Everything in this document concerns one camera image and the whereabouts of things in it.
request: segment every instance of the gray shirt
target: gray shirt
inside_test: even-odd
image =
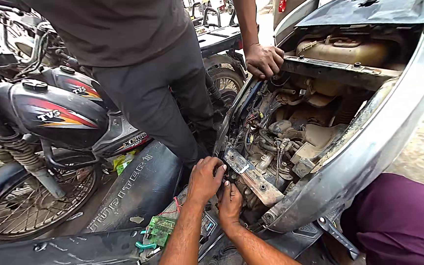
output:
[[[190,19],[181,0],[22,0],[46,18],[81,65],[138,64],[167,51]]]

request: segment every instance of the maroon pants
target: maroon pants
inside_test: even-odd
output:
[[[341,218],[369,265],[424,265],[424,184],[383,173]]]

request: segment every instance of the hand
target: hand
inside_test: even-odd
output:
[[[268,79],[279,73],[284,63],[284,51],[274,46],[252,44],[245,51],[248,71],[261,79]]]
[[[222,197],[219,199],[219,219],[220,226],[225,233],[231,227],[240,225],[240,210],[243,204],[243,197],[235,184],[225,182]]]
[[[217,167],[215,177],[213,170]],[[205,206],[207,201],[214,196],[222,183],[223,173],[227,166],[218,158],[206,157],[199,160],[192,168],[189,186],[187,188],[187,200]]]

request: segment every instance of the dark trousers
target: dark trousers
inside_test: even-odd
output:
[[[171,88],[201,142],[212,150],[216,139],[213,108],[192,24],[159,57],[133,66],[93,67],[93,75],[130,124],[167,146],[191,168],[206,153],[181,116]]]

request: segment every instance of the green plastic bag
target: green plastic bag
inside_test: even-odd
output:
[[[133,150],[128,152],[126,155],[121,155],[114,159],[114,170],[117,171],[118,176],[120,176],[122,171],[127,167],[128,164],[130,164],[136,152],[136,150]]]

